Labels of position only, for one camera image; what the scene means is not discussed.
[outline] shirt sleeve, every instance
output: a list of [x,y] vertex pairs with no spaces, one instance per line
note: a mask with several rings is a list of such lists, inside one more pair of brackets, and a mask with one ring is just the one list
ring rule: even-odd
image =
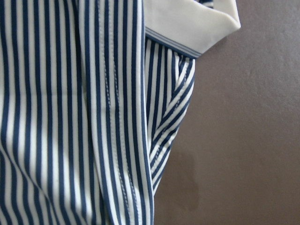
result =
[[144,16],[147,37],[193,59],[240,28],[235,0],[145,0]]

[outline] brown surface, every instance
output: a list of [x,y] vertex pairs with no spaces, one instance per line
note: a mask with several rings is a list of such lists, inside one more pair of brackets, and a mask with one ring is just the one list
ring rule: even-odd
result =
[[196,62],[156,225],[300,225],[300,1],[237,0]]

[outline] sleeve cuff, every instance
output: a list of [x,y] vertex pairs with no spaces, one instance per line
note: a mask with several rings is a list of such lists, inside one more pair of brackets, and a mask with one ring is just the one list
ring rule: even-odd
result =
[[144,0],[146,36],[190,58],[240,28],[235,0]]

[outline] white cuff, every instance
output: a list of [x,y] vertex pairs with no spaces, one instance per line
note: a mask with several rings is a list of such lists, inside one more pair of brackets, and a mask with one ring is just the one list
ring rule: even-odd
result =
[[144,0],[146,36],[197,58],[240,28],[235,0],[214,0],[208,8],[194,0]]

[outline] blue and white striped fabric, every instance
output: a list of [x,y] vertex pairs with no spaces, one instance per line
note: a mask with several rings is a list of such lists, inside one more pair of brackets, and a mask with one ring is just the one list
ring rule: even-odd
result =
[[152,225],[195,58],[142,0],[0,0],[0,223]]

